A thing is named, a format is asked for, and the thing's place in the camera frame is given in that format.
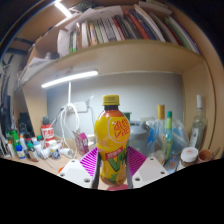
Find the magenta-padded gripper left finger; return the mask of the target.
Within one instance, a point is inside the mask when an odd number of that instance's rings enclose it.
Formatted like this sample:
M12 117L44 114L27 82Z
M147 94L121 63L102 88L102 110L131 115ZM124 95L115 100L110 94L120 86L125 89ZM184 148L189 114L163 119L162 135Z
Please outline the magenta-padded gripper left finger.
M83 188L97 189L99 173L100 155L94 148L80 160L71 159L58 173L58 176Z

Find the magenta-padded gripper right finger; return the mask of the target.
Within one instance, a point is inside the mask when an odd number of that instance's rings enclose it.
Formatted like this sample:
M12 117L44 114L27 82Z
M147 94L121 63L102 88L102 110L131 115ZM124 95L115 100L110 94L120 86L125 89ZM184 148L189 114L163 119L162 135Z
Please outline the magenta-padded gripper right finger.
M129 189L143 187L168 175L155 157L146 157L131 146L127 149L126 169Z

